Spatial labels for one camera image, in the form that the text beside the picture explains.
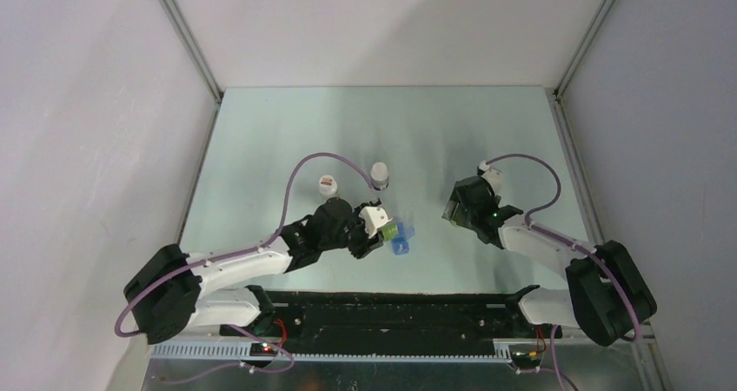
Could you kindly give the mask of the green pill bottle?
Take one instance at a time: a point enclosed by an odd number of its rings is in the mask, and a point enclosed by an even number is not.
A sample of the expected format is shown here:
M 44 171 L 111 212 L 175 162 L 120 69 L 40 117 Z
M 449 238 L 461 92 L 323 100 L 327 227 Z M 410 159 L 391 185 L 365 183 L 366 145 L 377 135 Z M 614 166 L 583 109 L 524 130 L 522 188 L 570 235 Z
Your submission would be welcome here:
M 399 225 L 396 222 L 389 222 L 380 228 L 380 233 L 385 242 L 391 242 L 400 234 Z

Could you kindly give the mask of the blue pill organizer box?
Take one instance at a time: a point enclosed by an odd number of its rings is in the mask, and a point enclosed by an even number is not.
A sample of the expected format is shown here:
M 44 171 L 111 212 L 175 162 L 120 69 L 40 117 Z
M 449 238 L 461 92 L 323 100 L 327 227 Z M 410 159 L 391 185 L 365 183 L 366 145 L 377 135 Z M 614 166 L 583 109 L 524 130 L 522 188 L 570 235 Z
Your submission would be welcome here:
M 397 221 L 393 236 L 390 239 L 394 255 L 407 255 L 410 252 L 410 240 L 415 236 L 415 227 L 411 223 Z

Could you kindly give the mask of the white bottle orange label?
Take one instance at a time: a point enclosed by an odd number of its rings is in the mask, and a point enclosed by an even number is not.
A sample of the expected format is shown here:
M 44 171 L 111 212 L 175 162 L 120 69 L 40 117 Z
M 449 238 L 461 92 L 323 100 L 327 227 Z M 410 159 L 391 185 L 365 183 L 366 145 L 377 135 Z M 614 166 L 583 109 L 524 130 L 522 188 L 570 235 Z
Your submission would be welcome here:
M 336 198 L 339 196 L 339 189 L 336 179 L 332 175 L 323 175 L 318 181 L 318 190 L 322 197 Z

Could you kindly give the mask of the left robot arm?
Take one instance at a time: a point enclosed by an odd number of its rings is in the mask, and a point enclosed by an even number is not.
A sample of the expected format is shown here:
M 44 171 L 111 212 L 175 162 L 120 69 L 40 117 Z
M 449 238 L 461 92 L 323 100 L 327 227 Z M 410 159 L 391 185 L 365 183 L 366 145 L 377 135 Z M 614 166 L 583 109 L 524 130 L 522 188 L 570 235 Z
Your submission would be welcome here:
M 176 243 L 166 245 L 123 289 L 137 325 L 135 333 L 150 345 L 205 326 L 235 325 L 252 335 L 265 335 L 275 324 L 274 307 L 263 288 L 249 280 L 294 272 L 332 250 L 347 250 L 362 259 L 382 246 L 382 231 L 392 222 L 380 202 L 352 207 L 335 197 L 279 229 L 265 245 L 236 256 L 197 257 Z M 246 287 L 238 289 L 238 283 Z

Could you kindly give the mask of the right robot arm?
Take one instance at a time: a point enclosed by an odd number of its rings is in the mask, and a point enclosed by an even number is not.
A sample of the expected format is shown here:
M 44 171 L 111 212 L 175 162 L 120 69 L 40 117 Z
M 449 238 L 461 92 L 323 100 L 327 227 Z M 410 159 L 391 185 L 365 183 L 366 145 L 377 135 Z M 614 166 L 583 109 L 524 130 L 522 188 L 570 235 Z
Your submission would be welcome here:
M 563 235 L 502 205 L 483 176 L 455 183 L 443 219 L 469 229 L 484 244 L 526 256 L 558 275 L 564 289 L 530 286 L 505 314 L 508 331 L 531 335 L 540 325 L 578 328 L 607 347 L 636 336 L 658 305 L 627 248 L 617 241 L 593 244 Z

